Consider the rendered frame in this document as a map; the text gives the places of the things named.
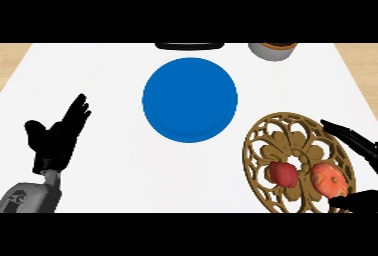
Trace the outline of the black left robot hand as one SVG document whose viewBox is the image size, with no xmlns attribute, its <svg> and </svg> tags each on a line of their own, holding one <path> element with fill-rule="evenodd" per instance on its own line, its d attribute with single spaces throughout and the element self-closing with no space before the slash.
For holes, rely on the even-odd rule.
<svg viewBox="0 0 378 256">
<path fill-rule="evenodd" d="M 85 95 L 79 94 L 67 108 L 64 116 L 50 128 L 35 121 L 25 122 L 28 145 L 35 152 L 32 172 L 61 171 L 69 163 L 76 139 L 91 114 Z"/>
</svg>

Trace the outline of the orange round vegetable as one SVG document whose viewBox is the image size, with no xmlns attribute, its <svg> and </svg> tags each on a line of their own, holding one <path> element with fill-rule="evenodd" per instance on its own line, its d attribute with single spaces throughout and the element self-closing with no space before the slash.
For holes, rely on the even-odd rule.
<svg viewBox="0 0 378 256">
<path fill-rule="evenodd" d="M 346 196 L 346 182 L 339 169 L 327 164 L 317 163 L 310 168 L 310 181 L 314 190 L 327 198 Z"/>
</svg>

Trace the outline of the black flat object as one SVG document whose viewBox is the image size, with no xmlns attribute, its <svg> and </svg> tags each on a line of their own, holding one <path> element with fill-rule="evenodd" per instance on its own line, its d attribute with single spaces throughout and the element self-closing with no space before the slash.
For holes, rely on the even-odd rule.
<svg viewBox="0 0 378 256">
<path fill-rule="evenodd" d="M 224 43 L 155 43 L 157 49 L 177 51 L 200 51 L 219 49 Z"/>
</svg>

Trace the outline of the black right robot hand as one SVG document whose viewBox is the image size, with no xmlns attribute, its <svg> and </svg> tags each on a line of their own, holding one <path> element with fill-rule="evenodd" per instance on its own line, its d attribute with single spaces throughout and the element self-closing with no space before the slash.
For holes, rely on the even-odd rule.
<svg viewBox="0 0 378 256">
<path fill-rule="evenodd" d="M 364 158 L 378 174 L 378 142 L 370 142 L 349 128 L 320 120 L 323 131 L 333 135 L 351 150 Z M 366 190 L 327 200 L 329 206 L 354 214 L 378 214 L 378 190 Z"/>
</svg>

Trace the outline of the blue round plate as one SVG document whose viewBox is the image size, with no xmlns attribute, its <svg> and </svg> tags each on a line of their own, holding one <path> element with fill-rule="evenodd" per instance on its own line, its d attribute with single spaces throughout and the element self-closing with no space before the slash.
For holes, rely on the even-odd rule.
<svg viewBox="0 0 378 256">
<path fill-rule="evenodd" d="M 209 60 L 175 59 L 150 75 L 141 104 L 147 122 L 165 138 L 183 143 L 205 141 L 224 130 L 234 116 L 231 77 Z"/>
</svg>

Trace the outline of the brown openwork round placemat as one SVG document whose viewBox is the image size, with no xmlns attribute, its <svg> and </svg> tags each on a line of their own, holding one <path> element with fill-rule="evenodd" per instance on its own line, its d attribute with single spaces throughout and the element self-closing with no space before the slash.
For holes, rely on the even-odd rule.
<svg viewBox="0 0 378 256">
<path fill-rule="evenodd" d="M 274 184 L 268 174 L 273 161 L 299 161 L 298 183 L 293 188 Z M 355 192 L 355 178 L 351 162 L 336 138 L 308 117 L 277 112 L 264 116 L 250 127 L 242 148 L 242 163 L 246 180 L 253 195 L 271 213 L 287 213 L 286 202 L 298 202 L 298 213 L 346 213 L 332 208 L 320 210 L 317 203 L 324 197 L 310 182 L 310 168 L 317 163 L 333 164 L 345 178 L 346 192 Z"/>
</svg>

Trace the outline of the grey cup with brown content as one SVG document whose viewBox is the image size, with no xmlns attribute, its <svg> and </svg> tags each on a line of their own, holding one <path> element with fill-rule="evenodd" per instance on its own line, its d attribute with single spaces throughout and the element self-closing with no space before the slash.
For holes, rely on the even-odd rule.
<svg viewBox="0 0 378 256">
<path fill-rule="evenodd" d="M 284 60 L 293 49 L 295 43 L 249 43 L 248 48 L 250 52 L 267 61 Z"/>
</svg>

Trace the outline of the red bell pepper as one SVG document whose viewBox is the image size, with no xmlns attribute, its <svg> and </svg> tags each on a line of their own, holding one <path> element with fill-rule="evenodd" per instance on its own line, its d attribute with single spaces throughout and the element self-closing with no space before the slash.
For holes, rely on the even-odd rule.
<svg viewBox="0 0 378 256">
<path fill-rule="evenodd" d="M 268 164 L 271 182 L 286 188 L 293 188 L 298 180 L 298 171 L 292 164 L 271 162 Z"/>
</svg>

